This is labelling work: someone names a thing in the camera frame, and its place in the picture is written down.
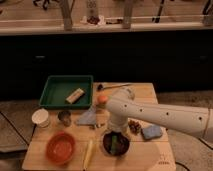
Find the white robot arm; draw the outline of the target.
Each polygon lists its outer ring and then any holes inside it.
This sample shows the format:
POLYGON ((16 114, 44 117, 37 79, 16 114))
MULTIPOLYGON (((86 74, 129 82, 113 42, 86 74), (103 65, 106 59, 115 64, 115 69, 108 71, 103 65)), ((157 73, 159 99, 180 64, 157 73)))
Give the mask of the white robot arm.
POLYGON ((126 132, 128 119, 138 119, 213 143, 213 109, 155 103, 138 103, 127 87, 116 90, 106 102, 108 129, 126 132))

